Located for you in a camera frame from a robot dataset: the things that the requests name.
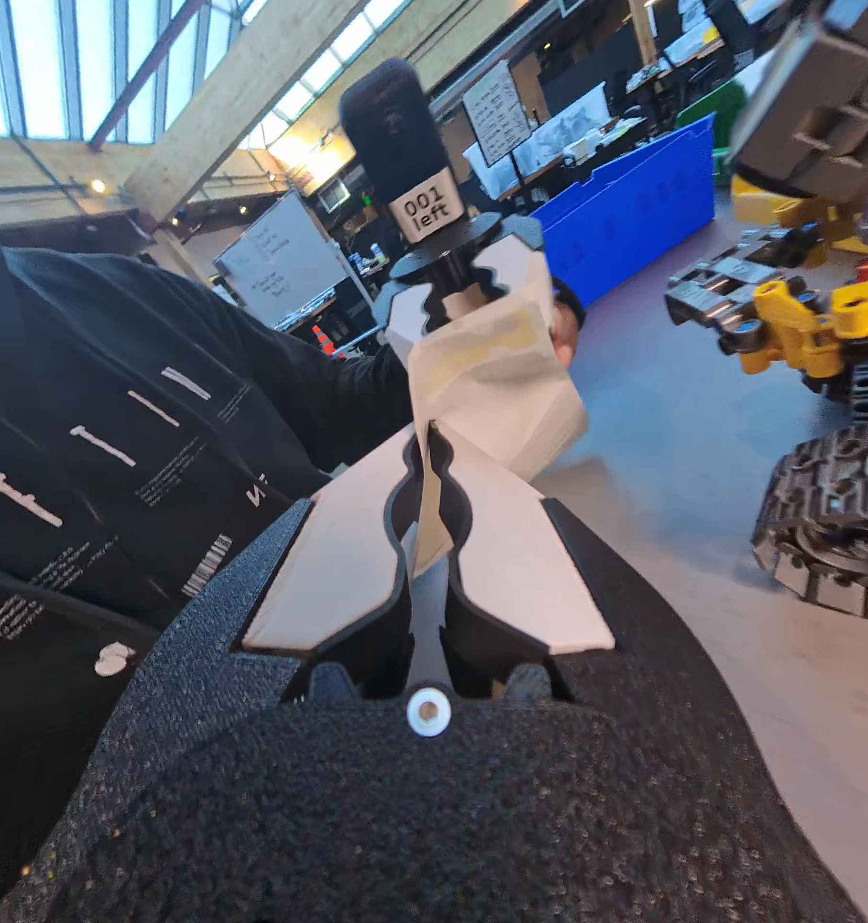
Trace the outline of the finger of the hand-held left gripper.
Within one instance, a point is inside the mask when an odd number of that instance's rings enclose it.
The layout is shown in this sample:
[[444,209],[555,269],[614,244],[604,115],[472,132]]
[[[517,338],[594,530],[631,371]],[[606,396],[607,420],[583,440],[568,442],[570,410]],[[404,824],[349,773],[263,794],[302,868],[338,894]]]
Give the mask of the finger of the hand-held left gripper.
[[472,268],[485,271],[486,282],[503,294],[532,298],[546,324],[553,325],[554,284],[543,251],[518,236],[506,236],[482,249],[472,259]]
[[390,280],[382,286],[381,328],[406,371],[415,346],[446,324],[447,309],[433,283]]

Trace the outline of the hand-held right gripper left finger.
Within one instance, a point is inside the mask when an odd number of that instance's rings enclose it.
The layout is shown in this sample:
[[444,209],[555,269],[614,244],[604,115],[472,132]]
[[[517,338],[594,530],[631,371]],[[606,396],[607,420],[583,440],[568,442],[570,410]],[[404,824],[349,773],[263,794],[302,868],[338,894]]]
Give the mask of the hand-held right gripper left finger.
[[245,652],[307,657],[396,601],[421,504],[410,424],[312,497],[241,640]]

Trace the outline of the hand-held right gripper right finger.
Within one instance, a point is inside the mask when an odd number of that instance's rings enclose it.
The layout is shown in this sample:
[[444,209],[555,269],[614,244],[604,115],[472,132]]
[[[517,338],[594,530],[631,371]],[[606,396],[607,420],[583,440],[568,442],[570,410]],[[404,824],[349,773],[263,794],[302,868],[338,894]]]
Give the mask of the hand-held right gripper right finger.
[[543,496],[445,424],[430,424],[452,540],[445,636],[466,662],[543,662],[615,638]]

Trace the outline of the yellow grey sticker sheet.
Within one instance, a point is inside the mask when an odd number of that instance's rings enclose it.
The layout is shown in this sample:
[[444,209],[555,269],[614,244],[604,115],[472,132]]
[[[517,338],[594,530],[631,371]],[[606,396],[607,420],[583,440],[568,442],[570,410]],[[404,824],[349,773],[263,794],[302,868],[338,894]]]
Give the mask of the yellow grey sticker sheet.
[[553,282],[543,275],[429,333],[407,353],[424,464],[415,576],[453,545],[440,519],[430,423],[444,424],[524,482],[586,432],[586,409],[552,342],[554,309]]

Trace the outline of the yellow grey brick robot model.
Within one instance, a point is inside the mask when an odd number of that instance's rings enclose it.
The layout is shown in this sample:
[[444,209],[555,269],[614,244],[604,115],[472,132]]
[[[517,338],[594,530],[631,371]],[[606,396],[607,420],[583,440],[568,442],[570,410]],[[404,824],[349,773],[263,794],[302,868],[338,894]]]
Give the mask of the yellow grey brick robot model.
[[798,6],[728,151],[780,201],[758,236],[670,279],[666,305],[745,373],[784,363],[849,409],[774,466],[751,547],[800,600],[868,619],[868,1]]

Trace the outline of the person's left hand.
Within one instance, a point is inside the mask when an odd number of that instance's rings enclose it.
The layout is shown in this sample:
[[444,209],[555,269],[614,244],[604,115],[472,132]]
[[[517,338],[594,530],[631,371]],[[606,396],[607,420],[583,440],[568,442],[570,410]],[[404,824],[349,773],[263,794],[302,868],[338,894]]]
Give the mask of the person's left hand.
[[550,336],[555,357],[566,369],[570,369],[577,352],[579,334],[580,328],[575,312],[565,301],[555,298]]

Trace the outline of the paper sign on stand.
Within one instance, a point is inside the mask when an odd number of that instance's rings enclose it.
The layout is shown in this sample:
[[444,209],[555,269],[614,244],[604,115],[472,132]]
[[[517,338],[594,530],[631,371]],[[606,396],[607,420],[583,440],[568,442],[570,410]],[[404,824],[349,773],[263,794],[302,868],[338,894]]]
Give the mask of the paper sign on stand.
[[532,136],[527,111],[509,63],[499,60],[462,97],[487,167],[512,154]]

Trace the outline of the blue plastic bin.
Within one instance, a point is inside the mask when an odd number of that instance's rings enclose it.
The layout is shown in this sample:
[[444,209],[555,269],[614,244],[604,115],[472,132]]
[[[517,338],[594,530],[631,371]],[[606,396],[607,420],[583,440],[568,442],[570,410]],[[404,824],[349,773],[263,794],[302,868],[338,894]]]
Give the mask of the blue plastic bin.
[[608,162],[543,204],[553,276],[589,306],[715,216],[715,116]]

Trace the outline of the whiteboard on stand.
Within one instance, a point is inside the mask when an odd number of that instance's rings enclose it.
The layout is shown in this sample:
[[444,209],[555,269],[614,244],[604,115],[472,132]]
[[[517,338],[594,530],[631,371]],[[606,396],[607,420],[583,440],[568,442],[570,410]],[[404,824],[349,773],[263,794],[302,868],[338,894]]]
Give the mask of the whiteboard on stand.
[[276,328],[352,276],[295,190],[274,202],[213,261],[243,307]]

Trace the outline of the cluttered background table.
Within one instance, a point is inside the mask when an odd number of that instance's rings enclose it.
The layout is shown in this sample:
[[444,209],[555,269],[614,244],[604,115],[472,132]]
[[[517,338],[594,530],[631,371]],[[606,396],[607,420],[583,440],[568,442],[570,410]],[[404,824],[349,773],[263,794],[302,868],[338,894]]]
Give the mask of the cluttered background table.
[[478,143],[464,150],[463,157],[482,188],[492,200],[498,200],[518,185],[512,165],[514,158],[523,175],[532,180],[544,168],[561,160],[568,165],[584,163],[601,147],[608,147],[624,137],[630,129],[644,126],[642,110],[631,118],[610,114],[601,82],[559,114],[532,131],[532,135],[514,151],[494,165],[486,164]]

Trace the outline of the green plastic bin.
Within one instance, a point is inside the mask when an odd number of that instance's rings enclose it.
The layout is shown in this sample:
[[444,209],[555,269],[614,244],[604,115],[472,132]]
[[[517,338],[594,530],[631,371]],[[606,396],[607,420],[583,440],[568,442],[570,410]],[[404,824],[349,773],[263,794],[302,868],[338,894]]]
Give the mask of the green plastic bin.
[[710,114],[714,116],[712,125],[713,164],[714,182],[717,188],[731,186],[732,171],[728,166],[731,132],[747,101],[747,90],[734,77],[687,106],[679,112],[675,120],[675,128],[680,129]]

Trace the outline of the glass skylight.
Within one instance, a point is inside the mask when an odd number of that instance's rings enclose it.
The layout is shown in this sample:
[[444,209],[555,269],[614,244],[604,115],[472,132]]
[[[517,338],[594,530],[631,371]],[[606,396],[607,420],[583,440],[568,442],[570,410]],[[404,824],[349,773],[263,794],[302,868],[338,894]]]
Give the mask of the glass skylight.
[[[0,137],[90,141],[186,5],[181,1],[0,1]],[[202,2],[107,142],[157,141],[264,2]],[[272,147],[407,1],[367,2],[241,143]]]

